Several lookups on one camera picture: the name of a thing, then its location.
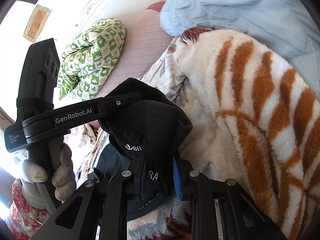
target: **device handle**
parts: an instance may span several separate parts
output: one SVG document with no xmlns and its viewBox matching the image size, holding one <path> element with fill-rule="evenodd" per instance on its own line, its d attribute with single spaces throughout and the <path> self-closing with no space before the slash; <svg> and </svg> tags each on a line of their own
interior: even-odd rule
<svg viewBox="0 0 320 240">
<path fill-rule="evenodd" d="M 37 183 L 38 190 L 46 205 L 46 209 L 53 214 L 61 205 L 61 201 L 55 197 L 56 187 L 52 184 L 52 176 L 60 166 L 60 152 L 63 147 L 63 136 L 54 137 L 50 140 L 32 143 L 26 149 L 28 158 L 36 161 L 48 173 L 48 179 L 44 183 Z"/>
</svg>

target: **green checkered pillow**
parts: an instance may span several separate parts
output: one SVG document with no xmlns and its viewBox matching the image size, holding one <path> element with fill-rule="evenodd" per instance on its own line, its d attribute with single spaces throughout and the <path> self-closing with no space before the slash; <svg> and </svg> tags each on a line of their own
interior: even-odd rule
<svg viewBox="0 0 320 240">
<path fill-rule="evenodd" d="M 75 37 L 62 54 L 59 100 L 66 95 L 83 101 L 94 98 L 119 59 L 125 34 L 120 20 L 108 18 Z"/>
</svg>

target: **white glove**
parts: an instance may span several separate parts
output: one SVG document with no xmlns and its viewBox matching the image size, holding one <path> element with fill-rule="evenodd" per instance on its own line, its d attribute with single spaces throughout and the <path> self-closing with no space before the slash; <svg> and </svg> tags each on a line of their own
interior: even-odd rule
<svg viewBox="0 0 320 240">
<path fill-rule="evenodd" d="M 56 198 L 64 202 L 76 190 L 71 150 L 65 143 L 60 153 L 60 163 L 61 165 L 54 172 L 51 182 L 56 187 Z M 45 182 L 47 179 L 47 171 L 32 159 L 22 161 L 22 194 L 31 206 L 38 209 L 46 209 L 35 182 Z"/>
</svg>

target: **quilted bed sheet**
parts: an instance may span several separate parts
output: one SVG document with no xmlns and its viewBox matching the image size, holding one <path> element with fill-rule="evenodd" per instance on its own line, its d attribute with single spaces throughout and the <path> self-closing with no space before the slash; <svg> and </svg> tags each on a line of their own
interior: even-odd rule
<svg viewBox="0 0 320 240">
<path fill-rule="evenodd" d="M 285 58 L 319 99 L 320 32 L 300 0 L 167 0 L 160 22 L 171 36 L 197 26 L 244 32 Z"/>
</svg>

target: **brown and white striped blanket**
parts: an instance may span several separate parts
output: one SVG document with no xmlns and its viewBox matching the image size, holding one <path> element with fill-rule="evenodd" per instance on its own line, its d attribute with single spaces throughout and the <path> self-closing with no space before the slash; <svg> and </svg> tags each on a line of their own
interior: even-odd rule
<svg viewBox="0 0 320 240">
<path fill-rule="evenodd" d="M 180 154 L 194 169 L 236 179 L 289 240 L 306 230 L 320 204 L 320 105 L 289 63 L 243 33 L 192 28 L 142 81 L 192 121 Z M 190 212 L 172 196 L 129 222 L 129 239 L 190 239 Z"/>
</svg>

